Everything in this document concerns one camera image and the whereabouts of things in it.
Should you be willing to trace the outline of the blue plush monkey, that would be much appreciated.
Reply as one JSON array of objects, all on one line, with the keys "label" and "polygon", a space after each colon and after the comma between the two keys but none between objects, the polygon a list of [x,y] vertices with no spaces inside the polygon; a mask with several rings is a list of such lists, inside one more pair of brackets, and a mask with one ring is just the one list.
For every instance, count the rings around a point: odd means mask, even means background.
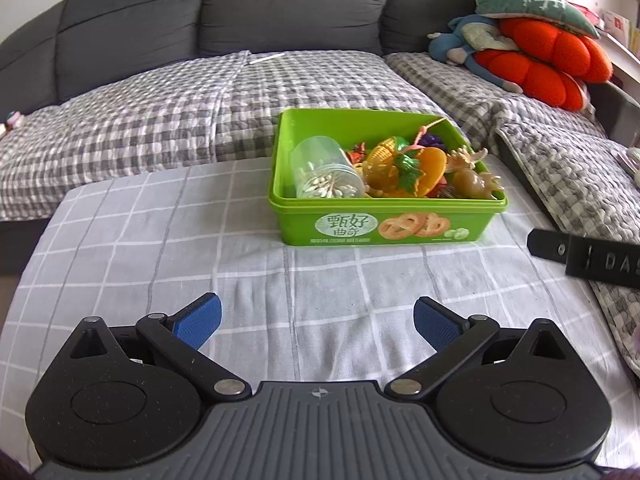
[{"label": "blue plush monkey", "polygon": [[450,32],[433,32],[427,36],[430,40],[428,54],[431,58],[449,65],[463,65],[471,73],[503,90],[523,93],[518,84],[495,76],[473,58],[475,53],[486,50],[518,50],[518,46],[512,39],[503,36],[494,20],[478,14],[470,14],[454,18],[448,23],[448,27]]}]

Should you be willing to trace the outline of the orange flower cushion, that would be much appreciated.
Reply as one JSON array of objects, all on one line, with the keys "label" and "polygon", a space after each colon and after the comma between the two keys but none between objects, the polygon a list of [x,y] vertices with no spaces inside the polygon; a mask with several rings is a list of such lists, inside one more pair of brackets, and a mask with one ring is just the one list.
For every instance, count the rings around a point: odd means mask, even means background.
[{"label": "orange flower cushion", "polygon": [[474,60],[532,99],[579,112],[588,104],[586,85],[604,84],[613,75],[605,50],[588,36],[533,18],[504,18],[498,25],[518,48],[477,52]]}]

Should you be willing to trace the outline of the orange toy pumpkin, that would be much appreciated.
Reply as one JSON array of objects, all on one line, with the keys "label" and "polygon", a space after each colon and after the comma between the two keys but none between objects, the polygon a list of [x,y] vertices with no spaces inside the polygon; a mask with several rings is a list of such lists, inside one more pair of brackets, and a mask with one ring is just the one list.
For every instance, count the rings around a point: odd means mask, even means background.
[{"label": "orange toy pumpkin", "polygon": [[447,155],[440,148],[421,148],[397,154],[394,166],[398,172],[398,197],[424,197],[442,180],[447,167]]}]

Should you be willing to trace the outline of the clear cotton swab jar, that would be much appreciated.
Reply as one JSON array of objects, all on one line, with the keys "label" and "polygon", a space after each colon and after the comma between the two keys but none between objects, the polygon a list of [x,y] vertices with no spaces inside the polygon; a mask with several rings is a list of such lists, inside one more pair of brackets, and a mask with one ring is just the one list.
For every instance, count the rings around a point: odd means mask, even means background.
[{"label": "clear cotton swab jar", "polygon": [[357,198],[366,194],[364,182],[346,153],[328,136],[311,136],[291,153],[297,198]]}]

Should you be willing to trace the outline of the grey pebble pattern blanket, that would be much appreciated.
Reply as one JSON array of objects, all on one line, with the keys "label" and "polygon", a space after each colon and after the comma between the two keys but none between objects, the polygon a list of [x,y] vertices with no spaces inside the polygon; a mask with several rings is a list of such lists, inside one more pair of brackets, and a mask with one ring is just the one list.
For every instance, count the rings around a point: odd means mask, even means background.
[{"label": "grey pebble pattern blanket", "polygon": [[639,189],[614,158],[615,142],[572,130],[505,122],[492,134],[561,231],[626,243],[594,248],[586,279],[627,366],[639,373]]}]

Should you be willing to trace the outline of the light grey grid sheet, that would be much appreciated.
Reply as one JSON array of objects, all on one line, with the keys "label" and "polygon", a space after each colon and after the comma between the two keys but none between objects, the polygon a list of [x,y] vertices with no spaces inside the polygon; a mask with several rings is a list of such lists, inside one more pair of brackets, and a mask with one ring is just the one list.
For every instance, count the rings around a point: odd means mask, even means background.
[{"label": "light grey grid sheet", "polygon": [[222,323],[203,352],[251,384],[263,380],[388,382],[431,348],[412,308],[430,296],[504,326],[560,326],[611,403],[598,461],[639,461],[639,399],[597,300],[562,266],[529,255],[548,220],[498,160],[508,196],[473,243],[293,247],[268,203],[268,159],[220,162],[70,191],[17,286],[1,335],[1,446],[38,464],[24,411],[77,323],[113,326],[174,313],[214,292]]}]

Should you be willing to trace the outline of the pink rubber pig toy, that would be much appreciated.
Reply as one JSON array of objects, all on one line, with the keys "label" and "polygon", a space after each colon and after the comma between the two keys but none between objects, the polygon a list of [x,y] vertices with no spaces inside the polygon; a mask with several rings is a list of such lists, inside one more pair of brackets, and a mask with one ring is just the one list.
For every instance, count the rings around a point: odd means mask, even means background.
[{"label": "pink rubber pig toy", "polygon": [[434,122],[421,126],[412,143],[403,146],[398,150],[398,152],[408,153],[410,151],[423,150],[424,148],[439,148],[440,150],[445,151],[446,146],[444,142],[442,142],[442,139],[439,136],[436,136],[435,133],[432,133],[432,130],[443,122],[447,122],[445,117],[438,118],[434,120]]}]

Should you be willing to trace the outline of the grey checked quilt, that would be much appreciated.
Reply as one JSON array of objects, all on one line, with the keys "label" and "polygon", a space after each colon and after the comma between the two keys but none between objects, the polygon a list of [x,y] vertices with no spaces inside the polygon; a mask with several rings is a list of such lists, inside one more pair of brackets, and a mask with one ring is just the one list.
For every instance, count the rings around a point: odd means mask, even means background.
[{"label": "grey checked quilt", "polygon": [[425,53],[246,51],[150,70],[29,114],[1,142],[1,217],[47,219],[72,188],[264,157],[288,108],[445,115],[474,146],[500,122],[603,136],[593,118],[505,92]]}]

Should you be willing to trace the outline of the dark grey sofa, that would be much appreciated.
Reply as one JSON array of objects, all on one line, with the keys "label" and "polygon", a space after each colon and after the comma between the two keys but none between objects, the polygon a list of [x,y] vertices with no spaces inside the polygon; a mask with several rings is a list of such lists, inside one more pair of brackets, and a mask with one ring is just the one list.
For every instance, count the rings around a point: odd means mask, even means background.
[{"label": "dark grey sofa", "polygon": [[64,0],[1,46],[1,108],[31,113],[129,76],[247,50],[422,52],[473,0]]}]

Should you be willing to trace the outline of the brown rubber hand toy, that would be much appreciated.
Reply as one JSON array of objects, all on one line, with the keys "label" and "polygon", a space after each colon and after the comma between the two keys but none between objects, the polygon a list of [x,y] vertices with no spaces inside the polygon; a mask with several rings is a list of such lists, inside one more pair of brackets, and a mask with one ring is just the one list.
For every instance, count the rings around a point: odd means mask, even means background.
[{"label": "brown rubber hand toy", "polygon": [[488,155],[488,149],[482,148],[478,152],[470,150],[467,146],[456,148],[447,155],[446,174],[452,174],[463,169],[473,170],[478,162]]},{"label": "brown rubber hand toy", "polygon": [[461,169],[452,178],[454,192],[471,200],[494,200],[495,192],[502,192],[500,177],[491,172],[476,172],[473,169]]}]

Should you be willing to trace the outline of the small brown reindeer toy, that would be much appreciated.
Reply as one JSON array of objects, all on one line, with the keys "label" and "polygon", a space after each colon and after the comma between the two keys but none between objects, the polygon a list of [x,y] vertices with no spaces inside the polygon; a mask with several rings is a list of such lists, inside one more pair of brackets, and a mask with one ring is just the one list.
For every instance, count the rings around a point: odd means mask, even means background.
[{"label": "small brown reindeer toy", "polygon": [[367,145],[364,142],[354,145],[350,150],[345,152],[349,162],[357,166],[361,164],[368,156]]}]

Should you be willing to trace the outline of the toy corn cob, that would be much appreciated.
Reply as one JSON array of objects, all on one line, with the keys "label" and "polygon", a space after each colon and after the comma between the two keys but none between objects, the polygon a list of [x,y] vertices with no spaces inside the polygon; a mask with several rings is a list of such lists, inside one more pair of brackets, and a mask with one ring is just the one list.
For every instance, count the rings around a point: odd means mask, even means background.
[{"label": "toy corn cob", "polygon": [[398,169],[394,159],[407,146],[408,142],[400,136],[391,136],[376,144],[361,164],[364,182],[372,188],[382,188],[396,182]]}]

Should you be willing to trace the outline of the green leaf pattern pillow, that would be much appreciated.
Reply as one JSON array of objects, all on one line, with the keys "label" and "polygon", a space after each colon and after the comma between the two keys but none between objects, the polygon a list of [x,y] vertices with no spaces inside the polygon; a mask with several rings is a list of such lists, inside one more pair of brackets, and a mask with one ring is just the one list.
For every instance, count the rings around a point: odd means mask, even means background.
[{"label": "green leaf pattern pillow", "polygon": [[597,29],[566,0],[475,0],[476,13],[486,18],[538,18],[575,34],[598,39]]}]

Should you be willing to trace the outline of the purple toy grapes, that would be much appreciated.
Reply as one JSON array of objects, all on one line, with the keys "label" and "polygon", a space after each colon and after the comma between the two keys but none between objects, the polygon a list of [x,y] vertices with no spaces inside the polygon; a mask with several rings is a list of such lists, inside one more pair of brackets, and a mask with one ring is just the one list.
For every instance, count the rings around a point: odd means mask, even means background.
[{"label": "purple toy grapes", "polygon": [[424,148],[439,148],[444,152],[447,151],[446,145],[442,142],[442,139],[437,134],[433,133],[424,133],[424,135],[420,137],[418,144]]}]

